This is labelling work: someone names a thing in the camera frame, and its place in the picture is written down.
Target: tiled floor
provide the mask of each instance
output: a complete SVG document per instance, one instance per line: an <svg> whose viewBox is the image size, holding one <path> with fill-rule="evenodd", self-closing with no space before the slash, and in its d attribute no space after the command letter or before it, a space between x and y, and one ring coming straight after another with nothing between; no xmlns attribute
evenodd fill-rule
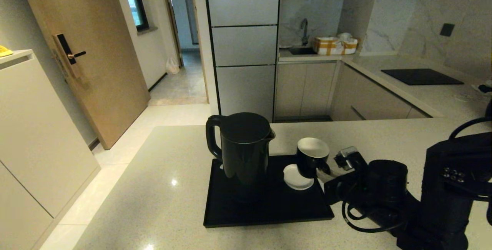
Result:
<svg viewBox="0 0 492 250"><path fill-rule="evenodd" d="M206 104L200 52L183 52L183 64L176 75L166 75L151 91L149 106Z"/></svg>
<svg viewBox="0 0 492 250"><path fill-rule="evenodd" d="M101 171L63 217L42 250L71 250L82 236L102 202L106 199L141 145L155 126L204 125L209 105L151 106L130 126L111 150L98 145L94 156Z"/></svg>

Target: window frame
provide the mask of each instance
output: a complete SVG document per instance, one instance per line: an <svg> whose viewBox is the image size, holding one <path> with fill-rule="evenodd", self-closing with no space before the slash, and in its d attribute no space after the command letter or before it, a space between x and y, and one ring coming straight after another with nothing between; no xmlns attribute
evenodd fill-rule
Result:
<svg viewBox="0 0 492 250"><path fill-rule="evenodd" d="M137 13L140 16L141 24L140 25L136 24L133 15L131 18L133 19L133 23L135 24L137 31L139 32L145 31L149 29L149 21L147 20L147 15L145 13L144 3L142 2L142 0L135 0L135 6L137 8Z"/></svg>

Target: sink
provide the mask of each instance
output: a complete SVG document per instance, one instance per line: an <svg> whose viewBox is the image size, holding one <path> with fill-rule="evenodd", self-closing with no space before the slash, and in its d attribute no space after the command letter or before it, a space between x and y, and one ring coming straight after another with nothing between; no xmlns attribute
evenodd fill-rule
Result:
<svg viewBox="0 0 492 250"><path fill-rule="evenodd" d="M316 55L317 53L314 52L312 48L290 48L289 52L292 53L293 55Z"/></svg>

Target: kettle lid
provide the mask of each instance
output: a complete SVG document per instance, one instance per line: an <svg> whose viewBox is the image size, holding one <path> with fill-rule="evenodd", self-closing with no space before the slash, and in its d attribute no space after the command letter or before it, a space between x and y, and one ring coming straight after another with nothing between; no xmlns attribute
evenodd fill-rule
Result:
<svg viewBox="0 0 492 250"><path fill-rule="evenodd" d="M255 143L270 133L270 124L256 113L234 113L223 119L220 133L235 143Z"/></svg>

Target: refrigerator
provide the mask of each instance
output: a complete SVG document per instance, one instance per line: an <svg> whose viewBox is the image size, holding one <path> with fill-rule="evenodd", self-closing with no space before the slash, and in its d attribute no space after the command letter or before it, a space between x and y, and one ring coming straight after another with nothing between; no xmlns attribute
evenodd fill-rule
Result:
<svg viewBox="0 0 492 250"><path fill-rule="evenodd" d="M272 122L279 0L207 0L219 109Z"/></svg>

